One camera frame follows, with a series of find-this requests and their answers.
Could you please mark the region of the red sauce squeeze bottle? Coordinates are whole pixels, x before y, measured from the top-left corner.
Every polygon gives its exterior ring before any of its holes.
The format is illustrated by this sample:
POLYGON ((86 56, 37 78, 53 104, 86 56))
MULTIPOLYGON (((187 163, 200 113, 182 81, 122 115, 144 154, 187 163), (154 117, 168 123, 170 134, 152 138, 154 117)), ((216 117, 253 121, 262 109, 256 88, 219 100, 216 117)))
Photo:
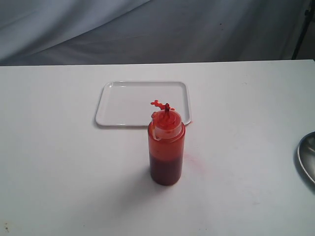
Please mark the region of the red sauce squeeze bottle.
POLYGON ((186 128, 175 110, 159 110, 151 118, 148 126, 150 175, 157 184, 171 186, 181 177, 186 128))

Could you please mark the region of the red sauce puddle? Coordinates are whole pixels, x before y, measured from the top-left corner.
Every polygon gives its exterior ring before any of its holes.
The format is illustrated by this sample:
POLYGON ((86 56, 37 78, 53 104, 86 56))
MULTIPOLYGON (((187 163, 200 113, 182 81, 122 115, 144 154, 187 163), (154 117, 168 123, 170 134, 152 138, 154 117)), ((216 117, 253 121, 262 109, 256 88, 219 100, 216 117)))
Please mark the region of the red sauce puddle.
POLYGON ((175 109, 172 108, 169 103, 160 103, 157 99, 153 102, 150 103, 151 105, 160 108, 160 110, 165 110, 165 111, 174 111, 175 109))

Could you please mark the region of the metal bowl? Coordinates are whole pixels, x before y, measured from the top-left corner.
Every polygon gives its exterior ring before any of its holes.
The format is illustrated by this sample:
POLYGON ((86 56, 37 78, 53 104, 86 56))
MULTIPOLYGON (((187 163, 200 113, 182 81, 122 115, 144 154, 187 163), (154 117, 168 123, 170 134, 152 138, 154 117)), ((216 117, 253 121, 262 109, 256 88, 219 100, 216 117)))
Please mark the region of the metal bowl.
POLYGON ((315 185, 315 132, 305 135, 296 149, 298 165, 313 186, 315 185))

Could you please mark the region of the white rectangular plastic tray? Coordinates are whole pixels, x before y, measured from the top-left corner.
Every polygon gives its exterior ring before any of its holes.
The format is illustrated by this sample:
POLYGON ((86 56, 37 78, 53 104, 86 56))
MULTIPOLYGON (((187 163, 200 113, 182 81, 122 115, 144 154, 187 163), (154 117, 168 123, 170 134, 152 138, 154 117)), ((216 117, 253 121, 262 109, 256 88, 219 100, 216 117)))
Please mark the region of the white rectangular plastic tray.
POLYGON ((102 91, 95 122, 105 127, 146 127, 153 112, 151 103, 169 103, 185 125, 191 122, 188 87, 174 81, 113 81, 102 91))

